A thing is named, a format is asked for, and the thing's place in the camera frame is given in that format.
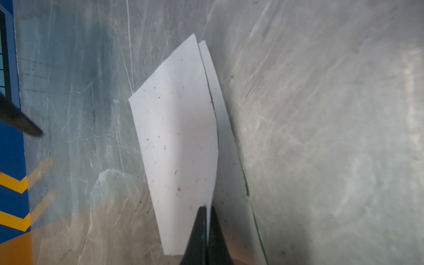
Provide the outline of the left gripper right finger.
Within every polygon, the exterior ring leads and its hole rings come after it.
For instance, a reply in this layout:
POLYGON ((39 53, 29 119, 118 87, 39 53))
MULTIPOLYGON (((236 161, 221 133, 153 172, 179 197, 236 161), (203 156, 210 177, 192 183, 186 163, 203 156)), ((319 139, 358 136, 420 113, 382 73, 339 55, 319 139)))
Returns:
POLYGON ((234 265, 214 207, 210 216, 208 265, 234 265))

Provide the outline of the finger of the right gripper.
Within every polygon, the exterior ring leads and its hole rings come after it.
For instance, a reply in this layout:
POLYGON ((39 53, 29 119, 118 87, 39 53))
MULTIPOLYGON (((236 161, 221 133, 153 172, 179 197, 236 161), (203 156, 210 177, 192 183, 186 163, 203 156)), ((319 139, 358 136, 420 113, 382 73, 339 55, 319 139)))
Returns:
POLYGON ((43 131, 3 94, 1 94, 1 121, 35 138, 44 135, 43 131))

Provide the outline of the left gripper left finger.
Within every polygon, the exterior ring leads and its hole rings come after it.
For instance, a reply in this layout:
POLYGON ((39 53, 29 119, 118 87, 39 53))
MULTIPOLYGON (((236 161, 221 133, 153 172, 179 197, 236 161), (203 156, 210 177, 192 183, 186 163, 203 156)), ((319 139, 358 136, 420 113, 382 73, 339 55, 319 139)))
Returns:
POLYGON ((207 265, 206 207, 198 209, 187 248, 180 265, 207 265))

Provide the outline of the plain white paper sheet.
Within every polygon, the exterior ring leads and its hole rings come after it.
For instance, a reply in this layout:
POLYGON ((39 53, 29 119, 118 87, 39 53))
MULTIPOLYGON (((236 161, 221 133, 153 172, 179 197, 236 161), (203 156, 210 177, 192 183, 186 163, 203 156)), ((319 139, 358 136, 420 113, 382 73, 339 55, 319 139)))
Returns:
POLYGON ((206 42, 190 35, 129 99, 165 255, 183 255, 198 209, 232 261, 267 258, 206 42))

